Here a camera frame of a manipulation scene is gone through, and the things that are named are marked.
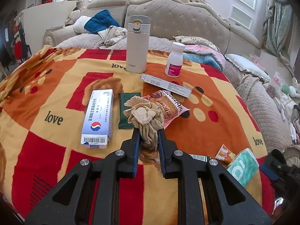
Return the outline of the green white tissue pack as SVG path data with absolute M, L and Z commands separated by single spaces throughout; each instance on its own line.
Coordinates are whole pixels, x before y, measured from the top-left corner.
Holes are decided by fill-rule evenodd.
M 245 188 L 259 168 L 250 148 L 241 151 L 227 166 L 227 171 Z

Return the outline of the beige paper towel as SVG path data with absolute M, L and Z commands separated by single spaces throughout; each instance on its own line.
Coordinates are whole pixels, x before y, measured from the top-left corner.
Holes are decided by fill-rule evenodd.
M 134 125 L 140 132 L 139 159 L 145 164 L 154 165 L 161 170 L 158 151 L 158 131 L 164 128 L 164 113 L 159 103 L 152 103 L 139 96 L 133 96 L 124 103 L 128 107 L 123 111 L 128 123 Z

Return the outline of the pink bibizan snack wrapper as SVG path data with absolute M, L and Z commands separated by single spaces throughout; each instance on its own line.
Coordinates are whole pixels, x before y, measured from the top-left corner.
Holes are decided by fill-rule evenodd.
M 179 102 L 168 90 L 158 90 L 155 93 L 142 97 L 152 103 L 159 103 L 162 106 L 164 113 L 164 128 L 167 128 L 170 123 L 183 113 L 189 111 Z

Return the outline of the green white small box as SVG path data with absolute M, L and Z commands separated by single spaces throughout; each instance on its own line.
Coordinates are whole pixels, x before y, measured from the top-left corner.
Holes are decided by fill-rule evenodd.
M 198 161 L 203 161 L 203 162 L 208 162 L 211 158 L 205 155 L 195 155 L 195 154 L 190 154 L 190 156 Z

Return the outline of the orange yellow snack wrapper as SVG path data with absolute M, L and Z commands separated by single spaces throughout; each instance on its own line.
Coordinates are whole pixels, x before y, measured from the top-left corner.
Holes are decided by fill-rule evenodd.
M 224 144 L 222 144 L 215 156 L 215 159 L 223 161 L 224 163 L 229 165 L 236 159 L 236 155 L 231 150 L 229 150 Z

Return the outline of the long white medicine box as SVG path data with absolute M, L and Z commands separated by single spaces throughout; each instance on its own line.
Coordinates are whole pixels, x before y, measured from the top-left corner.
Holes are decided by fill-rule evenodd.
M 168 90 L 172 93 L 175 93 L 185 98 L 189 98 L 192 93 L 192 90 L 189 88 L 183 87 L 181 85 L 177 85 L 175 83 L 148 74 L 142 74 L 140 76 L 140 79 L 145 83 L 151 84 L 153 86 L 159 87 L 164 90 Z

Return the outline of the blue white medicine box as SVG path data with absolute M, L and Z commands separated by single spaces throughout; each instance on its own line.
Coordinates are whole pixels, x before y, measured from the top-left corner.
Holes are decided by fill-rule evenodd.
M 88 102 L 81 145 L 105 149 L 112 137 L 113 90 L 94 90 Z

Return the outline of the white plush toy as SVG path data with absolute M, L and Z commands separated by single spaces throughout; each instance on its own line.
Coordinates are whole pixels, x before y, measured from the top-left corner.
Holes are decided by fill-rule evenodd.
M 291 98 L 300 98 L 300 94 L 297 93 L 296 89 L 293 86 L 288 86 L 287 84 L 283 84 L 281 86 L 281 91 L 286 95 L 289 95 Z

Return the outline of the white pill bottle, pink label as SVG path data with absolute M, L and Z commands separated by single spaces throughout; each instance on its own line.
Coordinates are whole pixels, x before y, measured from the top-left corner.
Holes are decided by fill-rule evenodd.
M 173 42 L 171 52 L 167 59 L 165 74 L 170 77 L 178 77 L 183 65 L 183 52 L 185 45 L 179 42 Z

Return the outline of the pink floral quilt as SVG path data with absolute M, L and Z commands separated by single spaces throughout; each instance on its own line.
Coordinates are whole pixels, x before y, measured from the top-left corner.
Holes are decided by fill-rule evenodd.
M 225 57 L 220 49 L 211 41 L 202 37 L 194 36 L 174 36 L 176 42 L 185 45 L 183 58 L 191 62 L 209 65 L 224 71 Z

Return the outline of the white ruffled pillow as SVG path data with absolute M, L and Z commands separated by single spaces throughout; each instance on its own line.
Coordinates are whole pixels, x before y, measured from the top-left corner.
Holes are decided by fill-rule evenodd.
M 270 76 L 265 71 L 243 56 L 225 54 L 224 57 L 243 73 L 258 77 L 262 82 L 269 82 L 271 80 Z

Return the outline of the red orange floral blanket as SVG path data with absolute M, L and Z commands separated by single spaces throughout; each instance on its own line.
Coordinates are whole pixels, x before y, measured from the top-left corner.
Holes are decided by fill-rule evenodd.
M 234 154 L 267 156 L 262 130 L 241 95 L 214 67 L 186 62 L 177 78 L 165 75 L 167 54 L 151 51 L 146 73 L 186 87 L 175 95 L 187 110 L 171 121 L 166 137 L 191 155 L 214 158 L 221 146 Z M 147 96 L 158 87 L 125 68 L 123 50 L 45 46 L 1 82 L 1 197 L 25 218 L 80 160 L 105 158 L 132 135 L 119 128 L 121 94 Z M 93 90 L 111 89 L 112 136 L 103 149 L 81 143 Z

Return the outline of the beige tufted sofa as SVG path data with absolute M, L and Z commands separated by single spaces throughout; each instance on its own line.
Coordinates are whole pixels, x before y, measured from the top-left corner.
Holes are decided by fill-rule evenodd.
M 174 36 L 194 36 L 211 41 L 223 55 L 236 54 L 253 62 L 250 56 L 260 54 L 257 38 L 230 24 L 205 0 L 96 0 L 86 7 L 79 3 L 68 16 L 65 27 L 46 31 L 44 44 L 63 48 L 97 48 L 99 38 L 84 32 L 81 22 L 105 9 L 124 27 L 132 15 L 148 16 L 151 20 L 150 49 L 169 51 Z M 262 82 L 258 77 L 243 73 L 227 59 L 223 72 L 247 104 L 262 132 L 267 150 L 296 150 L 288 121 L 282 119 L 275 102 L 268 95 L 271 80 Z

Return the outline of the beige thermos flask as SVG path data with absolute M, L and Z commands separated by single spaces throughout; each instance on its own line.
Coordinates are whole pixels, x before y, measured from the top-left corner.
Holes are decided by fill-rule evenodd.
M 144 15 L 132 15 L 128 20 L 126 70 L 130 73 L 146 71 L 150 18 Z

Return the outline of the cream crumpled garment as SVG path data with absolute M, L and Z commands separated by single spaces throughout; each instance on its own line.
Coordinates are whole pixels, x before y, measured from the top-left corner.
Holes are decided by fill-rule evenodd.
M 123 27 L 111 25 L 105 30 L 99 31 L 100 42 L 98 46 L 110 47 L 115 45 L 118 41 L 124 39 L 128 35 L 128 30 Z

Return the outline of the teal patterned curtain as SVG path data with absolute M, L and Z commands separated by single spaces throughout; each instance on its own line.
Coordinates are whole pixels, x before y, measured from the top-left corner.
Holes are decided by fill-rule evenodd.
M 288 0 L 266 0 L 262 46 L 280 60 L 291 76 L 294 72 L 288 47 L 292 24 L 293 9 Z

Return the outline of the blue jacket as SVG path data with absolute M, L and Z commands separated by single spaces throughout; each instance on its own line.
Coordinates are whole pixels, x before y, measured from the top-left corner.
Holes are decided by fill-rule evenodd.
M 119 23 L 105 9 L 94 15 L 85 25 L 84 28 L 92 34 L 108 29 L 110 26 L 119 27 Z

